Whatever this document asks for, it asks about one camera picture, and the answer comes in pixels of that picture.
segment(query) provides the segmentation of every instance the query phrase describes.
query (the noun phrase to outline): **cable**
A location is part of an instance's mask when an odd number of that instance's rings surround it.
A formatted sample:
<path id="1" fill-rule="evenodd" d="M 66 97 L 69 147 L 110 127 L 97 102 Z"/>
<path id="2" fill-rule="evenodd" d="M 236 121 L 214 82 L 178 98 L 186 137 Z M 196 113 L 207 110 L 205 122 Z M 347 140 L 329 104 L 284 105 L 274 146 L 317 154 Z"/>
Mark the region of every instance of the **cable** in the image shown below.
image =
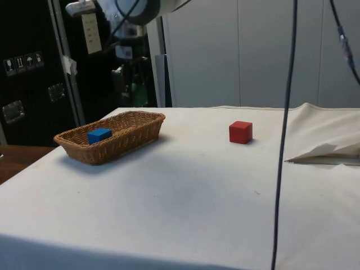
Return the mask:
<path id="1" fill-rule="evenodd" d="M 189 4 L 192 0 L 187 0 L 186 2 L 182 3 L 180 6 L 178 6 L 177 8 L 175 8 L 172 12 L 175 12 L 176 10 L 179 10 L 180 8 L 186 6 L 187 4 Z"/>
<path id="2" fill-rule="evenodd" d="M 292 15 L 292 37 L 291 37 L 290 66 L 289 66 L 289 74 L 287 76 L 285 107 L 284 107 L 285 109 L 284 109 L 284 114 L 283 114 L 282 134 L 281 134 L 280 154 L 279 154 L 279 164 L 278 164 L 278 172 L 277 172 L 275 219 L 274 219 L 274 243 L 273 243 L 273 254 L 272 254 L 271 270 L 275 270 L 275 267 L 276 267 L 279 208 L 280 208 L 280 193 L 281 193 L 281 177 L 282 177 L 282 163 L 283 163 L 283 159 L 284 159 L 287 117 L 289 115 L 289 107 L 290 107 L 291 84 L 293 82 L 295 49 L 296 49 L 296 34 L 297 34 L 297 28 L 298 28 L 298 0 L 293 0 L 293 1 L 294 1 L 294 7 L 293 7 L 293 15 Z"/>
<path id="3" fill-rule="evenodd" d="M 115 5 L 118 8 L 119 12 L 120 12 L 120 7 L 118 4 L 118 0 L 114 0 L 115 1 Z M 128 11 L 128 13 L 124 14 L 123 19 L 121 20 L 121 22 L 117 25 L 117 27 L 114 29 L 114 31 L 112 31 L 111 35 L 109 36 L 109 38 L 107 39 L 105 45 L 104 45 L 104 49 L 103 52 L 106 53 L 109 51 L 109 48 L 111 47 L 111 40 L 113 39 L 113 37 L 115 36 L 116 32 L 123 26 L 123 24 L 126 22 L 126 20 L 130 17 L 131 13 L 133 12 L 133 10 L 136 8 L 137 4 L 139 4 L 140 0 L 136 0 L 134 2 L 134 4 L 131 6 L 130 10 Z"/>
<path id="4" fill-rule="evenodd" d="M 356 71 L 356 68 L 355 68 L 354 55 L 353 55 L 353 52 L 352 52 L 351 47 L 349 45 L 349 40 L 348 40 L 347 36 L 345 35 L 344 28 L 342 27 L 342 25 L 340 23 L 338 11 L 336 10 L 334 0 L 330 0 L 330 5 L 331 5 L 332 14 L 334 15 L 334 19 L 335 19 L 335 22 L 336 22 L 337 32 L 339 32 L 340 41 L 342 43 L 342 47 L 343 47 L 343 50 L 344 50 L 345 59 L 346 59 L 348 65 L 349 65 L 351 71 L 353 72 L 355 80 L 360 85 L 360 78 L 359 78 L 359 75 L 358 75 L 358 73 Z"/>

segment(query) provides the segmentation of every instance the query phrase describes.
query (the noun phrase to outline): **white fabric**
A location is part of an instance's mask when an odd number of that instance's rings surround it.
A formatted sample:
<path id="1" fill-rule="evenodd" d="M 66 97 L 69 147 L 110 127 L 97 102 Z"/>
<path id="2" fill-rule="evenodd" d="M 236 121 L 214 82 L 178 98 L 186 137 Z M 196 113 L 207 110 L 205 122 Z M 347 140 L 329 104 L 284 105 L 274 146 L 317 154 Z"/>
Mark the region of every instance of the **white fabric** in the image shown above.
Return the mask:
<path id="1" fill-rule="evenodd" d="M 283 112 L 146 110 L 153 145 L 103 166 L 57 148 L 0 186 L 1 270 L 269 269 Z M 252 143 L 229 143 L 237 120 Z M 284 164 L 279 269 L 359 269 L 359 173 Z"/>
<path id="2" fill-rule="evenodd" d="M 360 154 L 360 110 L 321 109 L 306 103 L 291 116 L 287 160 Z"/>

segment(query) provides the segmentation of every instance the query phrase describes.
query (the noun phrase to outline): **folded cloth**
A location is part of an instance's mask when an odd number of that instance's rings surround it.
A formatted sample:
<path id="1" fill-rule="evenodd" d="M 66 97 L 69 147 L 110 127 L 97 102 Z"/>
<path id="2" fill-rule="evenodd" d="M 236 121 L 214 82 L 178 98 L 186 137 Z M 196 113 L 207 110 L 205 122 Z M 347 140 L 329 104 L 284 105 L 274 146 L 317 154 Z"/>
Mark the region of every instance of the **folded cloth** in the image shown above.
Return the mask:
<path id="1" fill-rule="evenodd" d="M 286 136 L 286 161 L 360 165 L 360 109 L 305 103 L 291 112 Z"/>

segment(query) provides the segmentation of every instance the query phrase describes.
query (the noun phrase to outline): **white wall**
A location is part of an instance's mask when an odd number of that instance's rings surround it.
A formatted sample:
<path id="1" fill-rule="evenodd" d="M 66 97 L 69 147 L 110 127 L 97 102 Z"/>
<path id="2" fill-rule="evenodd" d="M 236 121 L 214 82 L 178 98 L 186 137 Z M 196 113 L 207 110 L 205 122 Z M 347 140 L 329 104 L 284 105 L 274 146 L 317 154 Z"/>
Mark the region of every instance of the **white wall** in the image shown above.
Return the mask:
<path id="1" fill-rule="evenodd" d="M 360 66 L 360 1 L 335 1 Z M 193 0 L 164 18 L 173 103 L 282 107 L 289 65 L 289 0 Z M 299 1 L 291 105 L 360 107 L 329 0 Z"/>

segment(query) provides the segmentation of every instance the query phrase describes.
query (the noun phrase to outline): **blue cube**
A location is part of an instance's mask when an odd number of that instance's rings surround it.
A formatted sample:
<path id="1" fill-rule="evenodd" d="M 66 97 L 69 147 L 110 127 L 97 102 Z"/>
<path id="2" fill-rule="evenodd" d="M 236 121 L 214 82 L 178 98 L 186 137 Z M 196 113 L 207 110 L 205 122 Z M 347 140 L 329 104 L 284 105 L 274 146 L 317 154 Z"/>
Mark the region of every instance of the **blue cube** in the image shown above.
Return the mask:
<path id="1" fill-rule="evenodd" d="M 90 131 L 88 132 L 89 145 L 108 139 L 112 135 L 113 133 L 111 132 L 111 129 L 107 129 L 107 128 L 98 128 L 93 131 Z"/>

